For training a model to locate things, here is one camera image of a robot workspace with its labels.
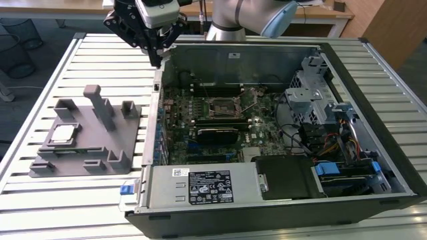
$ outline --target motherboard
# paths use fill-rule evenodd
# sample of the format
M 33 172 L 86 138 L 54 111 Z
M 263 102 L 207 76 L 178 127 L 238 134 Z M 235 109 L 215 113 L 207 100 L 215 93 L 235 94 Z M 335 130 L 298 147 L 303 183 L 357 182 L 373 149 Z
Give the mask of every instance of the motherboard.
M 279 93 L 263 86 L 165 89 L 169 165 L 243 163 L 285 155 Z

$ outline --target barcode sticker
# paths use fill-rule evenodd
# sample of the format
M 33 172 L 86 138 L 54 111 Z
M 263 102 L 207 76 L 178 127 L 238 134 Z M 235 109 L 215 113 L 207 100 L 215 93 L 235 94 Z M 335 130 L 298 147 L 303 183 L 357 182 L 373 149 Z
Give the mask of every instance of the barcode sticker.
M 241 53 L 237 53 L 237 52 L 229 53 L 229 58 L 230 59 L 239 59 L 241 58 Z
M 174 168 L 173 177 L 189 177 L 190 168 Z
M 221 195 L 221 198 L 225 199 L 225 198 L 231 198 L 234 195 L 231 193 L 226 193 L 223 195 Z

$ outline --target metal case frame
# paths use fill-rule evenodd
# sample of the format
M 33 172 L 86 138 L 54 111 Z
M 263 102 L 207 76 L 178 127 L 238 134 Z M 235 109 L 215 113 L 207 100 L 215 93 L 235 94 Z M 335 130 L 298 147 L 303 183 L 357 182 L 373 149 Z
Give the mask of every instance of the metal case frame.
M 178 41 L 179 44 L 206 44 L 199 41 Z M 237 42 L 210 42 L 209 44 L 230 45 Z M 250 45 L 307 45 L 318 46 L 329 67 L 338 78 L 350 102 L 359 110 L 362 119 L 378 138 L 378 143 L 393 160 L 402 177 L 413 190 L 408 194 L 375 195 L 371 198 L 358 199 L 342 197 L 325 201 L 301 200 L 299 203 L 282 203 L 249 207 L 218 207 L 207 209 L 171 209 L 171 211 L 157 212 L 155 210 L 129 211 L 126 219 L 145 232 L 150 238 L 174 238 L 182 236 L 217 235 L 235 232 L 263 231 L 286 228 L 299 228 L 319 225 L 342 225 L 362 221 L 363 219 L 393 209 L 404 209 L 427 199 L 427 186 L 418 174 L 404 150 L 401 149 L 390 131 L 386 128 L 378 113 L 375 112 L 354 78 L 351 77 L 335 51 L 329 43 L 307 42 L 239 42 Z M 162 84 L 162 72 L 158 70 L 155 84 Z M 149 129 L 157 129 L 158 109 L 151 109 Z M 145 197 L 150 192 L 147 184 L 153 173 L 153 151 L 154 143 L 146 143 L 143 164 L 147 165 L 142 171 L 141 191 L 138 194 L 139 207 L 145 208 Z

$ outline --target open computer tower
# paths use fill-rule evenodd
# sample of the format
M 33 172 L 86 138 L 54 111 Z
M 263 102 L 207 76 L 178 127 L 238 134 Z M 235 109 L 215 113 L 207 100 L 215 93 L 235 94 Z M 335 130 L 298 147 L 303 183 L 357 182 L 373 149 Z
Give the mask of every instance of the open computer tower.
M 167 54 L 126 212 L 150 238 L 351 224 L 426 199 L 327 43 L 179 41 Z

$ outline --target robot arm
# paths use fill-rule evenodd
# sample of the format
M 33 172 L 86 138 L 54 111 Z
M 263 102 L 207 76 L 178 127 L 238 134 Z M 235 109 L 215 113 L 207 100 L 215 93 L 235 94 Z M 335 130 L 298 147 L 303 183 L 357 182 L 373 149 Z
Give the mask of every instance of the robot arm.
M 159 68 L 163 51 L 187 26 L 181 7 L 199 1 L 115 0 L 105 25 L 133 47 L 141 47 L 151 65 Z M 289 28 L 297 9 L 298 3 L 293 0 L 217 0 L 213 25 L 226 32 L 241 31 L 245 27 L 275 38 Z

